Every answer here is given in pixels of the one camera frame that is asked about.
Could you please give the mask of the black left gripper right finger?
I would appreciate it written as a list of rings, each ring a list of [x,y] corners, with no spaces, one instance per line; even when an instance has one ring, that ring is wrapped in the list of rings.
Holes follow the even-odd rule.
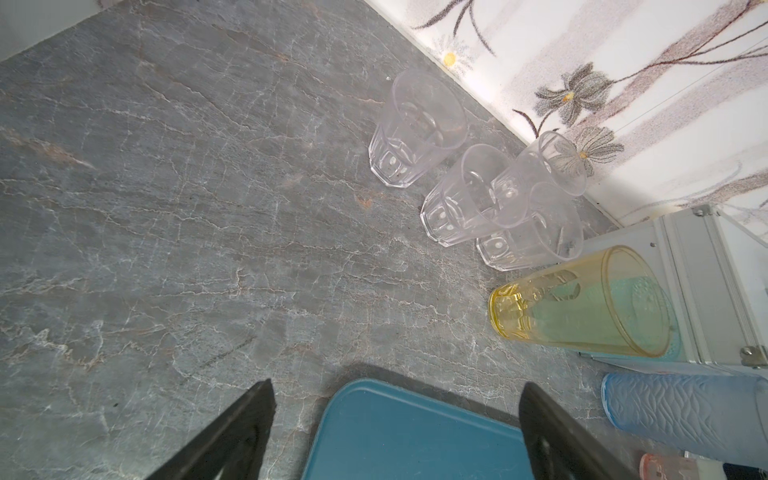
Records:
[[[523,388],[518,419],[537,480],[638,477],[534,382]]]

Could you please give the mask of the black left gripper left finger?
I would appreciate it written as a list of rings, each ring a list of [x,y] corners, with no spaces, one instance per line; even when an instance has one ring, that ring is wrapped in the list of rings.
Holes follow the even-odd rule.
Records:
[[[257,479],[275,413],[272,382],[257,382],[149,477]]]

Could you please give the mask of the pink plastic cup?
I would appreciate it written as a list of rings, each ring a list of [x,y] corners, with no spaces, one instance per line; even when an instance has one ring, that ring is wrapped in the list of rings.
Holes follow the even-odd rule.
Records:
[[[642,480],[726,480],[723,463],[713,460],[644,454],[639,462]]]

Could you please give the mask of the teal plastic tray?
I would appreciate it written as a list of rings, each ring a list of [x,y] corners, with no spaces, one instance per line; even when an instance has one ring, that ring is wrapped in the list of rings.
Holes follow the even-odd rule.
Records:
[[[521,430],[374,379],[328,403],[305,479],[530,479]]]

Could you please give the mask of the yellow plastic cup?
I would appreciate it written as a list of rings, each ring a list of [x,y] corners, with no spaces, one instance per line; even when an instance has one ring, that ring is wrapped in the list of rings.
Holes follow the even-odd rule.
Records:
[[[613,246],[495,289],[488,303],[490,322],[510,340],[597,353],[588,344],[583,291],[636,276],[651,277],[662,288],[635,250]]]

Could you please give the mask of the blue plastic cup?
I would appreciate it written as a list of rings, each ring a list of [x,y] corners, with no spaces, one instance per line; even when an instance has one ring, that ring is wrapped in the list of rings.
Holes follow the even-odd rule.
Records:
[[[610,373],[601,383],[618,429],[698,456],[767,468],[767,380]]]

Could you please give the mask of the teal plastic cup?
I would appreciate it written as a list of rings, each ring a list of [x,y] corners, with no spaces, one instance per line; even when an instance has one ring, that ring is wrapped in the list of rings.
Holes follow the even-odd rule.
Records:
[[[675,312],[656,280],[616,279],[583,294],[591,350],[643,358],[667,354],[675,336]]]

